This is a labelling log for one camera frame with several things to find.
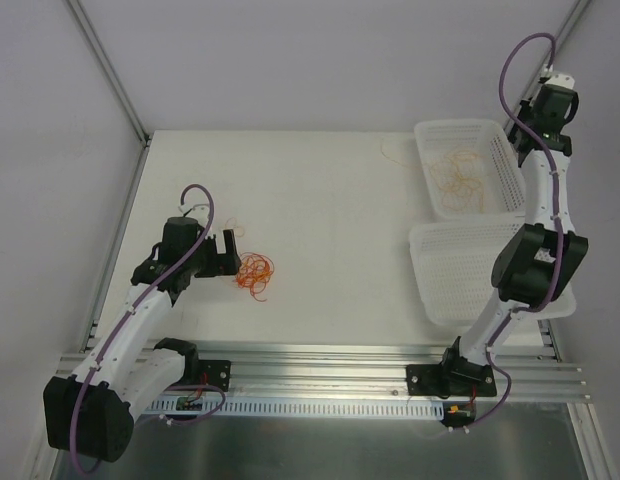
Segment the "near white plastic basket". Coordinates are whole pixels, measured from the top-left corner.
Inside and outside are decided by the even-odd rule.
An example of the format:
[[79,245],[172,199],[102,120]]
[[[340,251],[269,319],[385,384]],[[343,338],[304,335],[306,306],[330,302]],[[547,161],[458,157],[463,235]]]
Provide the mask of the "near white plastic basket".
[[464,330],[474,324],[493,292],[494,262],[522,225],[520,215],[470,215],[411,229],[415,278],[432,323]]

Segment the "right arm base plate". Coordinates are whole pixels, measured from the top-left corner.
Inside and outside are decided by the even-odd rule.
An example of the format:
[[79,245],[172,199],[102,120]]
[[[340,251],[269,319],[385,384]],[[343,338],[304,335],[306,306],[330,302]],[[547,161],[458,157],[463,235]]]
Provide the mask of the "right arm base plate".
[[410,396],[450,397],[497,396],[493,370],[485,365],[469,375],[446,371],[441,364],[406,366],[406,382]]

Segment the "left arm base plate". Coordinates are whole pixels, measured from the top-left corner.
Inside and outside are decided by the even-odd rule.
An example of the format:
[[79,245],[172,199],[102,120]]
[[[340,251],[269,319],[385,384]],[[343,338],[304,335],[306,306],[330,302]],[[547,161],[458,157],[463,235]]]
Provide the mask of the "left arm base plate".
[[227,392],[231,380],[232,362],[229,360],[204,360],[198,361],[197,379],[202,384],[215,386]]

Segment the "aluminium mounting rail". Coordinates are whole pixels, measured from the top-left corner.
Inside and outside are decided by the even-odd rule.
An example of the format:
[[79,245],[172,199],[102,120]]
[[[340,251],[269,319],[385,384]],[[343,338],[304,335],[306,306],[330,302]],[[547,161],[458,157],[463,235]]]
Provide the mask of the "aluminium mounting rail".
[[[200,341],[205,359],[231,362],[235,396],[389,399],[407,397],[406,366],[440,360],[431,345],[300,345]],[[579,364],[563,362],[553,348],[505,346],[497,366],[512,378],[509,400],[589,403],[590,387]]]

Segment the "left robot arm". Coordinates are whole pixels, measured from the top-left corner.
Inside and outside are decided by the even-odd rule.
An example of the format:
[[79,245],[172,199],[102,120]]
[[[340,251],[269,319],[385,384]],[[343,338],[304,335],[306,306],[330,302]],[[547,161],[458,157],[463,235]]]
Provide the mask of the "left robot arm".
[[118,319],[71,374],[48,381],[43,404],[50,447],[115,462],[138,418],[162,392],[200,387],[206,375],[192,342],[163,338],[142,366],[136,361],[192,280],[238,273],[233,230],[222,232],[223,251],[208,231],[194,218],[169,218],[160,242],[134,269]]

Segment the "aluminium frame post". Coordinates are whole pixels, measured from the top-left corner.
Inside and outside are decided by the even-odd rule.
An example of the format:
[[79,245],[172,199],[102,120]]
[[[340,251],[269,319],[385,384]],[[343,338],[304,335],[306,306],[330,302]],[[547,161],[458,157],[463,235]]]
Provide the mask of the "aluminium frame post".
[[[560,26],[554,33],[555,37],[555,59],[558,59],[559,54],[570,40],[574,30],[582,22],[584,16],[594,3],[593,0],[574,0],[571,2],[568,13],[560,23]],[[534,87],[537,84],[537,76],[541,71],[541,68],[547,64],[550,58],[551,48],[547,47],[541,60],[537,66],[533,69],[532,74],[527,82],[525,89],[522,91],[519,99],[524,100],[531,96]]]
[[90,54],[93,56],[98,68],[103,74],[116,102],[122,109],[135,137],[142,146],[146,146],[150,141],[150,134],[134,107],[83,2],[79,0],[64,0],[63,3],[77,25]]

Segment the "white plastic basket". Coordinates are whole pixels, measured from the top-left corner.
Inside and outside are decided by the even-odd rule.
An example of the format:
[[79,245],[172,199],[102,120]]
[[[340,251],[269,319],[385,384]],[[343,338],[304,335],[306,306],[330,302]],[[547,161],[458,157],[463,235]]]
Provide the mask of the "white plastic basket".
[[522,225],[520,215],[470,215],[411,229],[415,278],[432,323],[464,330],[474,324],[493,292],[494,262]]
[[424,121],[415,125],[414,136],[438,220],[524,212],[525,182],[500,124]]

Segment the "red orange wire ball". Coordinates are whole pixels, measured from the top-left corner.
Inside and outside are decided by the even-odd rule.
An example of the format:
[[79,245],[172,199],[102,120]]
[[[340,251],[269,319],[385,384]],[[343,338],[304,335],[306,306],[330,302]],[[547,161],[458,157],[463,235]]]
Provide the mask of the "red orange wire ball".
[[255,301],[266,302],[264,292],[275,273],[274,262],[266,255],[254,252],[244,252],[239,258],[234,283],[239,289],[247,290]]

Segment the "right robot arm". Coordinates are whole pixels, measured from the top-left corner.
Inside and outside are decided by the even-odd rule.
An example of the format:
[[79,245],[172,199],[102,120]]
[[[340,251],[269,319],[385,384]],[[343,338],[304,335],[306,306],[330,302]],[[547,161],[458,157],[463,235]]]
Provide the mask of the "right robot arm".
[[521,103],[509,139],[526,185],[524,223],[495,260],[495,291],[479,319],[436,366],[433,393],[440,398],[495,396],[495,348],[523,316],[558,299],[586,256],[588,240],[577,234],[569,213],[572,141],[562,132],[578,105],[574,81],[565,75],[541,80]]

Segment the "right aluminium frame post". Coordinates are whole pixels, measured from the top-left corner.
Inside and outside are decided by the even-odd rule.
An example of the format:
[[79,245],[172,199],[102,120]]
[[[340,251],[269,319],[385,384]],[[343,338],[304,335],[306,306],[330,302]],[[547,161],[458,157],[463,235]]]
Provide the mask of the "right aluminium frame post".
[[[558,59],[559,54],[570,40],[574,30],[582,22],[584,16],[594,3],[593,0],[574,0],[571,2],[568,13],[560,23],[560,26],[554,33],[555,37],[555,59]],[[533,69],[532,74],[527,82],[525,89],[522,91],[519,99],[524,100],[531,96],[534,87],[537,84],[537,76],[541,71],[541,68],[547,64],[550,58],[551,48],[547,47],[541,60],[537,66]]]

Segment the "left aluminium frame post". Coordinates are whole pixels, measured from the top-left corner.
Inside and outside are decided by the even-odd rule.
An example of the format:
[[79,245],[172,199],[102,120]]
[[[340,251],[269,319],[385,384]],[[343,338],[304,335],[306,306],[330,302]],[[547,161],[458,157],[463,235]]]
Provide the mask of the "left aluminium frame post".
[[83,2],[79,0],[64,0],[63,3],[77,25],[90,54],[93,56],[98,68],[103,74],[116,102],[122,109],[135,137],[142,146],[146,146],[150,141],[150,134],[134,107]]

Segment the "far white plastic basket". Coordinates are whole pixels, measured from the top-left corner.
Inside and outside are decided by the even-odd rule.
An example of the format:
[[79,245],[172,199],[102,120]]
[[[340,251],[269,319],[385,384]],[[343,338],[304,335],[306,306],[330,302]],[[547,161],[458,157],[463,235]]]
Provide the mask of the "far white plastic basket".
[[500,124],[424,121],[415,125],[414,136],[438,220],[524,212],[525,182]]

